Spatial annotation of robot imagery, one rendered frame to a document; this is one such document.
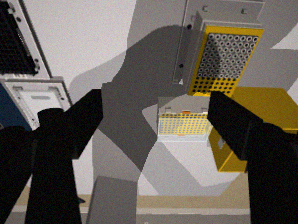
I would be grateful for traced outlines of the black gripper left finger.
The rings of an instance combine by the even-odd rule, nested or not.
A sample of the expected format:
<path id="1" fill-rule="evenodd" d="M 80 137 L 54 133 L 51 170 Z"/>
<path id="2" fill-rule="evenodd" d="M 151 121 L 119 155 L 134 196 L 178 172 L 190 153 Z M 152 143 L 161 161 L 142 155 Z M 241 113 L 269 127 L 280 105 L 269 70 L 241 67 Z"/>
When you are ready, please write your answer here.
<path id="1" fill-rule="evenodd" d="M 72 159 L 80 158 L 103 119 L 101 89 L 92 89 L 65 112 L 48 108 L 37 116 L 35 130 L 0 129 L 0 224 L 31 175 L 24 224 L 82 224 Z"/>

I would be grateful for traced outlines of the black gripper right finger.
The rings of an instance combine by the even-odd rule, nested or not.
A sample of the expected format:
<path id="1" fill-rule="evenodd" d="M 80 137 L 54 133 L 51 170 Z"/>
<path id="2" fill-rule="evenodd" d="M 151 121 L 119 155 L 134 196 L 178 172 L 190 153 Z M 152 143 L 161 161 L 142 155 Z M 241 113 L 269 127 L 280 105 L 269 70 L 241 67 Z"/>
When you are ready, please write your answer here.
<path id="1" fill-rule="evenodd" d="M 264 122 L 221 91 L 211 91 L 207 119 L 247 161 L 251 224 L 298 224 L 298 131 Z"/>

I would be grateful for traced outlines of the yellow open bin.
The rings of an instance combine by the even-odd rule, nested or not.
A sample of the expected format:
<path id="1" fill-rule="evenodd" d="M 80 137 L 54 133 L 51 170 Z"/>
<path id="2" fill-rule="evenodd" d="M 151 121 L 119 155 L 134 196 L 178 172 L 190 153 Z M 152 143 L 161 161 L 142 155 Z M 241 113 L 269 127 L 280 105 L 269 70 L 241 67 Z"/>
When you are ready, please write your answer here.
<path id="1" fill-rule="evenodd" d="M 283 130 L 286 133 L 297 134 L 298 105 L 284 88 L 236 87 L 230 98 L 264 122 L 272 123 L 282 129 L 290 129 Z M 245 171 L 247 161 L 238 160 L 214 127 L 208 139 L 218 172 Z"/>

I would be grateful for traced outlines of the blue open-top bin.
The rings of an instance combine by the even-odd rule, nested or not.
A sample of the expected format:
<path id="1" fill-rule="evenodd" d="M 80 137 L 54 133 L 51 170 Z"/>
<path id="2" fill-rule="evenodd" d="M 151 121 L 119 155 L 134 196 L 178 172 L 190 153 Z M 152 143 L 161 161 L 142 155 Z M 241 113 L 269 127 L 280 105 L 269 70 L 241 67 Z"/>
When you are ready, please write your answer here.
<path id="1" fill-rule="evenodd" d="M 23 126 L 25 131 L 32 130 L 0 82 L 0 129 L 7 126 Z"/>

